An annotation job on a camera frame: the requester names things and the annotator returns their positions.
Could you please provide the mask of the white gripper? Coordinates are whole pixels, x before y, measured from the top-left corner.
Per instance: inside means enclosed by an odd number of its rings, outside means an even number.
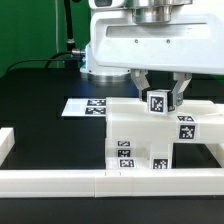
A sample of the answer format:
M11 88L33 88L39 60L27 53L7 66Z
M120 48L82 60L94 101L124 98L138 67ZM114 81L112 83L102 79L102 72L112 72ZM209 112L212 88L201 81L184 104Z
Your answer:
M98 12L91 20L91 47L97 64L132 68L140 101L150 87L147 70L175 72L171 104L178 107L191 73L224 75L224 16L176 13L167 24L137 25L129 12Z

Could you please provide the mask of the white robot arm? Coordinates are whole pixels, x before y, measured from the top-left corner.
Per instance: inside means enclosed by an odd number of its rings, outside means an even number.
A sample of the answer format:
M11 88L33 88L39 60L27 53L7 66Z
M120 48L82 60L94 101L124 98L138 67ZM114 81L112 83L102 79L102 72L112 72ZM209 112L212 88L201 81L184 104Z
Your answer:
M172 104L193 73L224 75L224 0L89 0L90 42L83 72L130 74L139 91L149 70L177 81Z

